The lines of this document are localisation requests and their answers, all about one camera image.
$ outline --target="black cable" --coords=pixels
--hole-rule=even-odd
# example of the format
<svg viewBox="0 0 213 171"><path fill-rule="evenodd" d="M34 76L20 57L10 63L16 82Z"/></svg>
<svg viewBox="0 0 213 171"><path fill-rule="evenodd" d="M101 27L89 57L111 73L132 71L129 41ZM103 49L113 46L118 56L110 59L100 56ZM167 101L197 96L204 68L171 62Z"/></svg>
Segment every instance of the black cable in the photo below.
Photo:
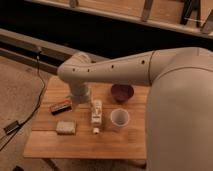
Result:
<svg viewBox="0 0 213 171"><path fill-rule="evenodd" d="M19 131L20 129L21 129L21 127L19 127L19 128L12 134L12 136L7 140L7 142L4 143L3 146L1 146L0 152L4 149L4 147L7 146L7 144L9 144L9 142L13 139L13 137L18 133L18 131Z"/></svg>
<svg viewBox="0 0 213 171"><path fill-rule="evenodd" d="M21 123L22 126L23 126L24 124L26 124L26 123L34 116L35 112L36 112L36 111L38 110L38 108L41 106L41 96L42 96L42 94L43 94L43 92L44 92L44 89L46 88L45 81L43 80L43 78L42 78L41 75L40 75L39 54L37 55L36 60L37 60L37 76L41 79L42 84L43 84L43 87L42 87L41 92L40 92L40 94L39 94L39 96L38 96L38 101L37 101L37 104L36 104L34 110L33 110L32 113L30 114L30 116L28 116L28 118L27 118L24 122Z"/></svg>
<svg viewBox="0 0 213 171"><path fill-rule="evenodd" d="M42 81L42 89L39 93L39 96L38 96L38 101L37 101L37 104L34 108L34 110L32 111L32 113L25 119L25 121L23 121L20 126L15 130L15 132L12 134L12 136L7 140L7 142L0 148L0 152L4 149L4 147L7 146L7 144L9 144L9 142L15 137L15 135L19 132L19 130L21 130L21 128L34 116L35 112L38 110L38 108L40 107L41 105L41 96L46 88L46 84L45 84L45 81L43 80L43 78L41 77L40 75L40 64L39 64L39 56L40 56L40 53L38 53L37 55L37 58L36 58L36 61L37 61L37 76L40 78L40 80ZM4 135L0 138L0 141L3 140L4 138L6 138L8 135Z"/></svg>

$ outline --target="white cup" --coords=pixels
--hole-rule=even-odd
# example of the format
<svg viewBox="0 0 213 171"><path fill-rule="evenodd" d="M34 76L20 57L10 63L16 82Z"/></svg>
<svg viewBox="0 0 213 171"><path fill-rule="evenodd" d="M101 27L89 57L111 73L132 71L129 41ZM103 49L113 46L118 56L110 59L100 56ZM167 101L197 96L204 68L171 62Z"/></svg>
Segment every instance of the white cup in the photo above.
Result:
<svg viewBox="0 0 213 171"><path fill-rule="evenodd" d="M129 112L122 108L114 109L111 112L110 119L114 127L120 129L128 124Z"/></svg>

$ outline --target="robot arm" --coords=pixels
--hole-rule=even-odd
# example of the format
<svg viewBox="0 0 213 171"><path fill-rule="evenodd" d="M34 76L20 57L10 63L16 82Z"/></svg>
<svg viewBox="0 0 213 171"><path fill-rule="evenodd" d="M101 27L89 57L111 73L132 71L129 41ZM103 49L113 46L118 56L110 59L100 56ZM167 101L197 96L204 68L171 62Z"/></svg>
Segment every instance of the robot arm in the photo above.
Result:
<svg viewBox="0 0 213 171"><path fill-rule="evenodd" d="M213 170L212 52L160 50L94 64L78 53L58 75L75 103L90 99L85 82L151 85L145 117L148 170Z"/></svg>
<svg viewBox="0 0 213 171"><path fill-rule="evenodd" d="M91 63L85 53L74 54L58 69L58 76L68 83L74 103L90 100L87 82L149 86L169 61L186 49L152 51L104 62Z"/></svg>

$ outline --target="dark red cup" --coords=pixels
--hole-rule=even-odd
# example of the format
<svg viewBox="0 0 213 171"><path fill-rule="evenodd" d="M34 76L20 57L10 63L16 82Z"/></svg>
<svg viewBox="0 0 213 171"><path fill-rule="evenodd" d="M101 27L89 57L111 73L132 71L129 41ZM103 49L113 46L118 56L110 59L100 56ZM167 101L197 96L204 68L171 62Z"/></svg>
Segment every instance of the dark red cup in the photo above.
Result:
<svg viewBox="0 0 213 171"><path fill-rule="evenodd" d="M118 103L124 103L134 95L134 89L131 85L114 84L111 94Z"/></svg>

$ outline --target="sponge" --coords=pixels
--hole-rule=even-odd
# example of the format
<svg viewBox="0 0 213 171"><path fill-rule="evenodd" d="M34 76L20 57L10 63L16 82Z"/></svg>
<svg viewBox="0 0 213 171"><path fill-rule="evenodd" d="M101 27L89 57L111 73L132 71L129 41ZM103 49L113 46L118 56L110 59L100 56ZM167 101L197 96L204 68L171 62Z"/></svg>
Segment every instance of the sponge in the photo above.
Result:
<svg viewBox="0 0 213 171"><path fill-rule="evenodd" d="M56 132L59 135L74 135L76 131L75 122L59 121L56 126Z"/></svg>

